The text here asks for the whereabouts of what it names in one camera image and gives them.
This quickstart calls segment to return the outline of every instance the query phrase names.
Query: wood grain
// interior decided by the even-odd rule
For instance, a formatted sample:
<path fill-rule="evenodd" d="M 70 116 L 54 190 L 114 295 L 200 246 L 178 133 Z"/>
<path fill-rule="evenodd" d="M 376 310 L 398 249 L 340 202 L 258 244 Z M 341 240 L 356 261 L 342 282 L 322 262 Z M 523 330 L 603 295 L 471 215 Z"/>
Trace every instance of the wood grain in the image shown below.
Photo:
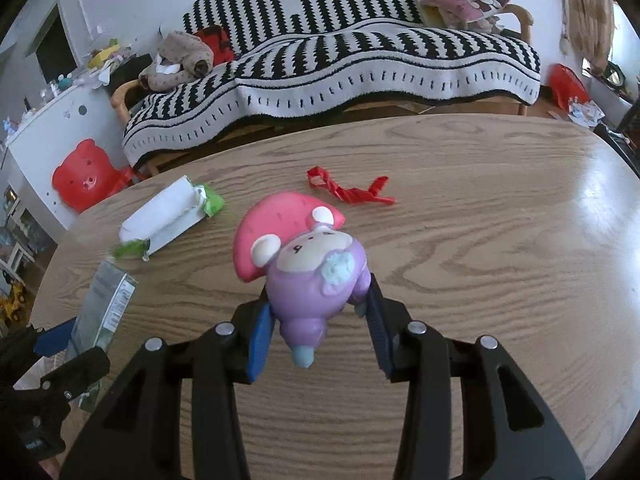
<path fill-rule="evenodd" d="M 344 186 L 390 177 L 394 206 L 337 203 L 312 191 L 320 165 Z M 56 251 L 35 326 L 76 314 L 120 223 L 186 174 L 227 200 L 151 257 L 123 266 L 140 282 L 110 350 L 122 370 L 144 340 L 199 336 L 229 319 L 262 283 L 242 284 L 234 230 L 260 198 L 283 189 L 335 203 L 367 249 L 390 298 L 444 335 L 495 335 L 551 406 L 589 475 L 640 407 L 640 182 L 598 137 L 569 123 L 491 115 L 432 115 L 329 126 L 257 142 L 163 173 L 83 213 Z M 238 388 L 255 479 L 388 479 L 406 386 L 388 384 L 365 324 L 347 308 L 330 322 L 309 370 L 278 335 L 258 383 Z M 185 471 L 190 404 L 182 403 Z M 454 471 L 460 411 L 454 414 Z M 73 442 L 82 415 L 65 422 Z"/>

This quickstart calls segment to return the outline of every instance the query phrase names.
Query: red bag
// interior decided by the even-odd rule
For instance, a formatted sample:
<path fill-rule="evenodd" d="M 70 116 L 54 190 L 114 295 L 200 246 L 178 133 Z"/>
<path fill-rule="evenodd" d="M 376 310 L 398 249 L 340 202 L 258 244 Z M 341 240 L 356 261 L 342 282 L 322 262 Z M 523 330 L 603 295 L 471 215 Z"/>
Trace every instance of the red bag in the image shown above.
<path fill-rule="evenodd" d="M 574 71 L 561 64 L 556 64 L 551 69 L 549 86 L 554 92 L 554 98 L 559 108 L 569 111 L 569 101 L 578 98 L 580 104 L 590 101 L 589 93 Z"/>

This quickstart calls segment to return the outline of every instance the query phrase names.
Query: white tissue pack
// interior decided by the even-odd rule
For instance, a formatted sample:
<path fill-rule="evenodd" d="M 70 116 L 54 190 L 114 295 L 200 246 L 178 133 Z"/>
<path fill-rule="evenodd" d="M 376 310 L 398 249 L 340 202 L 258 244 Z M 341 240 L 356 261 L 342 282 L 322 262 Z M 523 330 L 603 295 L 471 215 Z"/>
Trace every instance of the white tissue pack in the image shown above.
<path fill-rule="evenodd" d="M 140 255 L 147 261 L 189 227 L 213 216 L 223 204 L 222 197 L 209 186 L 194 186 L 183 176 L 122 223 L 120 248 L 124 249 L 123 254 Z"/>

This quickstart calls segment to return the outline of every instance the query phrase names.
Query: stuffed animal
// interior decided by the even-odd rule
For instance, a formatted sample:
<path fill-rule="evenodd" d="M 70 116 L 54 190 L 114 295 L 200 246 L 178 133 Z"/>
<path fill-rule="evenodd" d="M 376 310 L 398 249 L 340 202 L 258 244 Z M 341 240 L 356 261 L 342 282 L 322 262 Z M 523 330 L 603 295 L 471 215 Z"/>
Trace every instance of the stuffed animal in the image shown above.
<path fill-rule="evenodd" d="M 321 200 L 282 192 L 255 205 L 236 232 L 236 273 L 244 281 L 266 275 L 280 335 L 303 368 L 313 363 L 327 320 L 346 303 L 361 303 L 369 290 L 364 248 L 337 230 L 343 223 Z"/>

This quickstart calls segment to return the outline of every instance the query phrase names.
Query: metal screw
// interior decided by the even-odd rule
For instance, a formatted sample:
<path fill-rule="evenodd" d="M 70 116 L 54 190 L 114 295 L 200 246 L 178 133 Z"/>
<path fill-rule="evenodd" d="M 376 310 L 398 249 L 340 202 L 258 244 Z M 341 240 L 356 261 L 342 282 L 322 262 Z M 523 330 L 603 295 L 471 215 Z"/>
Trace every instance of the metal screw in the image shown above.
<path fill-rule="evenodd" d="M 233 326 L 233 323 L 229 323 L 225 321 L 224 323 L 219 323 L 216 325 L 216 334 L 218 335 L 232 335 L 236 327 Z"/>
<path fill-rule="evenodd" d="M 498 340 L 491 335 L 483 335 L 480 338 L 480 344 L 488 350 L 495 350 L 498 348 Z"/>
<path fill-rule="evenodd" d="M 407 325 L 407 328 L 412 334 L 424 334 L 427 332 L 427 326 L 421 321 L 412 321 Z"/>
<path fill-rule="evenodd" d="M 162 348 L 162 339 L 159 337 L 150 337 L 145 342 L 145 348 L 150 352 L 155 352 Z"/>

